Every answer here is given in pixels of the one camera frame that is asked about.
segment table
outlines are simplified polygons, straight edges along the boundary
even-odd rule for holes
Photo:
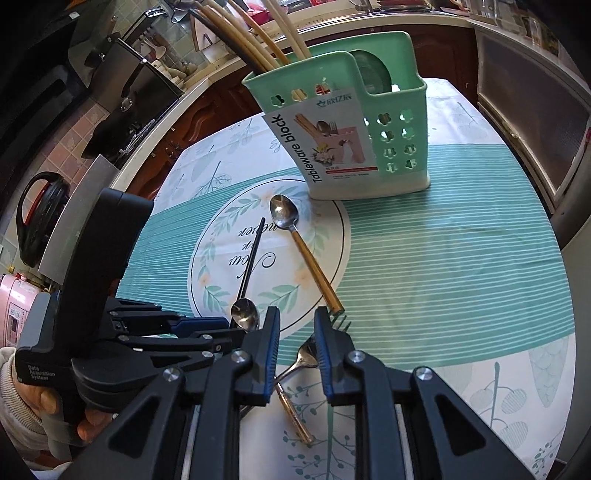
[[[275,193],[336,288],[355,346],[385,364],[441,375],[537,478],[550,469],[574,381],[569,286],[548,218],[484,117],[427,79],[431,187],[387,199],[311,201],[259,115],[185,150],[155,199],[118,296],[185,314],[228,316],[254,230],[267,218],[247,296],[281,309],[278,371],[323,304]],[[354,478],[353,410],[332,408],[315,369],[284,384],[316,440],[297,439],[273,396],[242,425],[241,479]]]

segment pink appliance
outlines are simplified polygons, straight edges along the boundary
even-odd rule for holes
[[[0,283],[0,346],[16,346],[22,326],[40,288],[14,275]]]

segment countertop edge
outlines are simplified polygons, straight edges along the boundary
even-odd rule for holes
[[[344,31],[359,30],[361,28],[372,28],[382,25],[446,25],[450,27],[473,28],[465,17],[456,17],[449,14],[388,14],[388,15],[367,15],[356,18],[347,18],[342,21],[327,21],[326,25],[311,25],[301,34],[304,40],[314,40],[315,38],[325,37]],[[281,38],[277,41],[280,48],[288,47],[287,40]],[[239,58],[234,58],[226,62],[223,66],[209,73],[193,85],[170,109],[164,118],[154,127],[144,138],[138,148],[125,163],[113,183],[111,188],[125,191],[134,177],[139,172],[152,150],[174,125],[183,113],[195,102],[205,91],[218,80],[224,78],[245,64]]]

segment fork tines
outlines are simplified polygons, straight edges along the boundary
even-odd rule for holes
[[[346,315],[343,315],[340,318],[340,322],[335,326],[336,321],[339,319],[340,315],[335,315],[335,317],[330,321],[330,323],[332,324],[333,328],[335,330],[341,330],[341,327],[343,326],[343,323],[345,322],[345,320],[347,319]],[[342,332],[346,332],[347,330],[349,330],[349,327],[351,326],[351,322],[347,323],[344,328],[342,329]]]

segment wooden cabinet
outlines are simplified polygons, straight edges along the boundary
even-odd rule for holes
[[[407,32],[413,39],[419,74],[425,78],[448,80],[476,106],[478,50],[476,36],[471,28],[385,25],[317,38],[310,44],[379,31],[400,30]],[[145,198],[154,198],[185,148],[222,128],[259,113],[261,109],[241,83],[248,72],[248,68],[243,67],[208,88],[165,134],[127,191]]]
[[[368,33],[405,31],[413,40],[418,74],[423,78],[448,80],[477,106],[478,47],[471,28],[446,25],[384,25],[341,32],[317,38],[311,45]]]
[[[127,188],[129,193],[153,199],[182,151],[261,109],[242,79],[248,75],[244,67],[208,88],[176,121]]]

